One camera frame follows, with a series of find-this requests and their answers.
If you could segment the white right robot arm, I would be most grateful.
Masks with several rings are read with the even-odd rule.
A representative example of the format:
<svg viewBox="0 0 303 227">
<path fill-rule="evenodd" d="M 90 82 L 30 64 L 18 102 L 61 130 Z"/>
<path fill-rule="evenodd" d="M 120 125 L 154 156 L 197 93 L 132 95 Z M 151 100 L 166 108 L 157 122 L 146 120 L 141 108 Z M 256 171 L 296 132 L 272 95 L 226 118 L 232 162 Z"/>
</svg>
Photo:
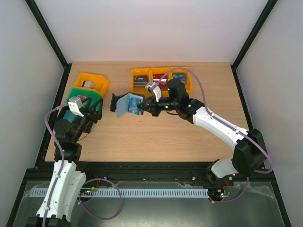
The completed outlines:
<svg viewBox="0 0 303 227">
<path fill-rule="evenodd" d="M 259 167 L 268 159 L 268 154 L 259 130 L 238 127 L 214 114 L 206 103 L 190 98 L 179 79 L 168 81 L 168 97 L 162 96 L 155 82 L 148 83 L 146 89 L 152 96 L 138 104 L 139 109 L 152 116 L 159 116 L 162 111 L 175 111 L 180 118 L 208 130 L 233 150 L 232 157 L 219 159 L 211 165 L 206 174 L 211 185 L 217 185 L 227 175 L 250 177 L 254 172 L 261 172 Z"/>
</svg>

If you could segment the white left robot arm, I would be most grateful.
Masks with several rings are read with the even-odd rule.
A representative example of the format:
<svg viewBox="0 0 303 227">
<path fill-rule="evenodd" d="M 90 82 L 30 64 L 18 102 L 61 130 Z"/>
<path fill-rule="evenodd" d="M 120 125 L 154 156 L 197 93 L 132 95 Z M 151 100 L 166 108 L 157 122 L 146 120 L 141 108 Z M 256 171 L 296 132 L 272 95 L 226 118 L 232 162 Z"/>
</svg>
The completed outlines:
<svg viewBox="0 0 303 227">
<path fill-rule="evenodd" d="M 82 133 L 88 133 L 101 120 L 102 107 L 102 98 L 92 102 L 91 97 L 73 96 L 45 115 L 46 128 L 55 143 L 53 173 L 44 200 L 36 215 L 27 219 L 27 227 L 71 226 L 74 203 L 87 179 L 83 171 L 77 170 L 82 149 L 78 141 Z M 69 108 L 75 118 L 72 121 L 61 118 L 51 129 L 49 116 L 61 108 Z"/>
</svg>

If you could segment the black card holder wallet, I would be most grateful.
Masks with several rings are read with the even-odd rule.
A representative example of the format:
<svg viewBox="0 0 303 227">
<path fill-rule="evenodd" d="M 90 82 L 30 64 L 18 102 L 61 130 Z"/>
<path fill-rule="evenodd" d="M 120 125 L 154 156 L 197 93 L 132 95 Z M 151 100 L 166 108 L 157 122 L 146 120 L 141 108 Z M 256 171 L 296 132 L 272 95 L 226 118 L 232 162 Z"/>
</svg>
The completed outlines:
<svg viewBox="0 0 303 227">
<path fill-rule="evenodd" d="M 144 97 L 144 95 L 137 94 L 137 93 L 132 93 L 132 92 L 128 92 L 126 94 L 119 95 L 119 96 L 115 95 L 114 93 L 112 94 L 111 104 L 110 104 L 110 111 L 115 112 L 117 118 L 119 118 L 119 117 L 125 115 L 126 113 L 128 113 L 127 109 L 128 109 L 129 95 L 130 94 L 135 94 L 135 95 L 139 95 L 139 96 Z"/>
</svg>

